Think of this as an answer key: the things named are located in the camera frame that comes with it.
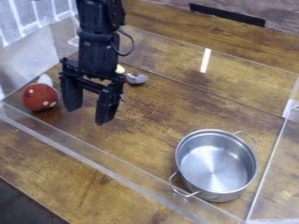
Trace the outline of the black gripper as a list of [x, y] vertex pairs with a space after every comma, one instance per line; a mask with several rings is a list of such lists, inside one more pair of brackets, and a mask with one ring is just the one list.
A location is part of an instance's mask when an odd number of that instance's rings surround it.
[[109, 122], [116, 115], [126, 78], [114, 70], [90, 73], [73, 59], [60, 60], [60, 92], [65, 109], [70, 112], [81, 107], [82, 90], [98, 94], [96, 106], [96, 124]]

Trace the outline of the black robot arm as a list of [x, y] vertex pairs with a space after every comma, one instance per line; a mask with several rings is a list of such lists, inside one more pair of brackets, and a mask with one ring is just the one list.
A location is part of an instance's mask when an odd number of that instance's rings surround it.
[[117, 74], [120, 37], [125, 24], [121, 0], [76, 0], [78, 11], [78, 60], [62, 58], [60, 91], [64, 107], [74, 111], [82, 104], [82, 90], [97, 94], [97, 125], [114, 117], [126, 78]]

